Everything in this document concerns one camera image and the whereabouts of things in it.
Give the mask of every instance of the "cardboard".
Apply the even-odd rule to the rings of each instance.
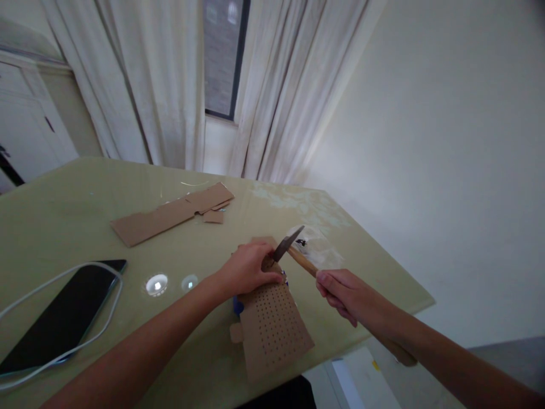
[[[231,203],[231,201],[226,201],[226,202],[220,203],[220,204],[218,204],[217,206],[214,206],[214,207],[212,208],[212,210],[219,210],[219,209],[221,209],[221,208],[224,208],[224,207],[226,207],[226,206],[229,206],[230,203]]]
[[[127,247],[133,247],[191,219],[195,212],[195,206],[181,198],[165,203],[149,213],[135,213],[112,220],[110,225]]]
[[[203,214],[213,207],[226,206],[225,203],[233,198],[223,183],[216,183],[206,190],[165,203],[149,213],[135,213],[112,220],[110,225],[127,247],[133,247],[191,219],[197,212]],[[212,212],[205,217],[205,222],[223,223],[223,212]]]
[[[205,223],[219,223],[223,224],[223,212],[208,210],[203,215],[203,220]]]
[[[206,190],[190,193],[185,197],[201,214],[233,198],[234,195],[221,182],[216,183]]]
[[[269,237],[258,238],[263,239],[271,242]],[[282,273],[282,268],[267,257],[263,268]],[[261,286],[239,295],[238,300],[244,310],[240,324],[231,326],[230,335],[233,342],[242,341],[250,383],[295,362],[314,346],[285,282]]]

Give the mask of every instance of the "green table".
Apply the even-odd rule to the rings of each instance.
[[[195,217],[127,248],[110,220],[150,211],[221,181],[235,195],[224,224]],[[0,196],[0,308],[64,270],[91,260],[124,258],[125,286],[108,330],[68,362],[0,393],[0,407],[37,407],[147,320],[183,296],[182,280],[201,281],[253,236],[278,242],[297,224],[318,226],[350,269],[405,311],[415,314],[433,298],[324,191],[141,165],[81,158]],[[231,302],[217,308],[180,348],[146,393],[140,407],[235,407],[321,362],[340,356],[370,334],[330,308],[314,279],[285,256],[291,293],[316,346],[296,363],[248,384],[241,344],[232,344],[237,321]],[[167,275],[166,291],[151,297],[146,281]],[[67,279],[27,300],[0,323],[3,359]],[[90,335],[101,329],[110,297]]]

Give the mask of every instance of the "hand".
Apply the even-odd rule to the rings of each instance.
[[[264,241],[238,246],[231,258],[216,273],[228,298],[249,293],[263,284],[283,281],[278,273],[261,271],[263,258],[273,251],[273,246]]]
[[[349,270],[323,270],[316,274],[316,287],[355,328],[357,322],[371,331],[388,333],[387,327],[400,311],[390,301]]]

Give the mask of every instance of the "black phone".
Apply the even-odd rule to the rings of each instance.
[[[100,262],[119,273],[127,266],[126,260]],[[117,280],[108,270],[98,266],[85,266],[76,271],[2,361],[0,376],[38,368],[77,347]]]

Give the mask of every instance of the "white curtain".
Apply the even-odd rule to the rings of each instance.
[[[106,156],[203,170],[201,1],[43,0]]]
[[[295,180],[366,3],[263,2],[230,175],[276,183]]]

